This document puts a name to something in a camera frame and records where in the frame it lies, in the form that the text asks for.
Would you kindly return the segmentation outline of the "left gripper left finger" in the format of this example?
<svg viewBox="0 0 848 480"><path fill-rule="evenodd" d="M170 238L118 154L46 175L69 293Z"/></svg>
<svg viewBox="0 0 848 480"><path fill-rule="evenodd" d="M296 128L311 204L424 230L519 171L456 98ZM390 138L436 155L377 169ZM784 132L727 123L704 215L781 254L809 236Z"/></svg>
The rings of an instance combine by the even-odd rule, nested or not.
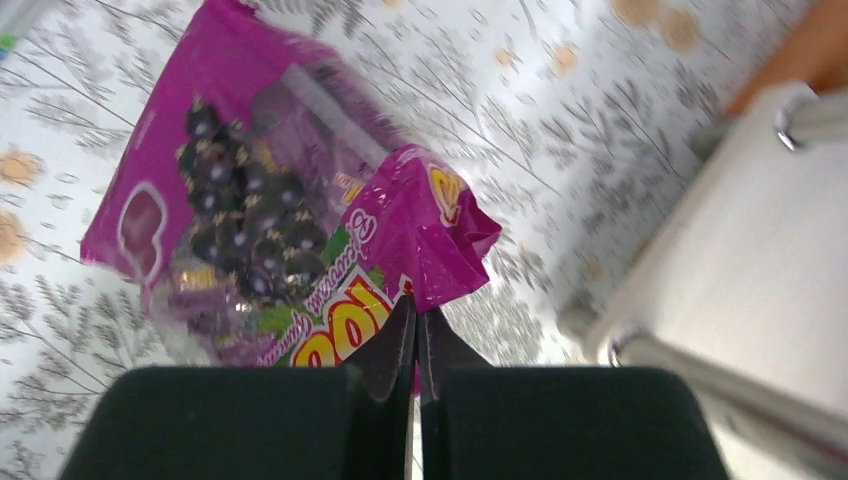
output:
<svg viewBox="0 0 848 480"><path fill-rule="evenodd" d="M145 367L97 404L64 479L405 479L413 300L338 366Z"/></svg>

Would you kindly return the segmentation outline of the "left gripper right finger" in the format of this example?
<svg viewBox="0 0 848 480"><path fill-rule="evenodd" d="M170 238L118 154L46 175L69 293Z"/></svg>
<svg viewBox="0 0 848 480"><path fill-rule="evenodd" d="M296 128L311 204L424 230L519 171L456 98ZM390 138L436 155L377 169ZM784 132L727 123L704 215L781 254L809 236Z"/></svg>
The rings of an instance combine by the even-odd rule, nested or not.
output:
<svg viewBox="0 0 848 480"><path fill-rule="evenodd" d="M417 318L427 479L724 479L699 404L645 367L496 367Z"/></svg>

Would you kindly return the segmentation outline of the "purple candy bag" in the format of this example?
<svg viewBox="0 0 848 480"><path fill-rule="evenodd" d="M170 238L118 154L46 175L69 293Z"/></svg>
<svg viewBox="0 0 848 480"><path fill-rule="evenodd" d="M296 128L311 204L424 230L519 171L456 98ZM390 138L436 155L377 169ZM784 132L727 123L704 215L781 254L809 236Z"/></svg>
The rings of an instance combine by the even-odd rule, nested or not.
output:
<svg viewBox="0 0 848 480"><path fill-rule="evenodd" d="M144 108L80 255L224 365L342 363L396 303L488 280L500 225L329 46L206 1Z"/></svg>

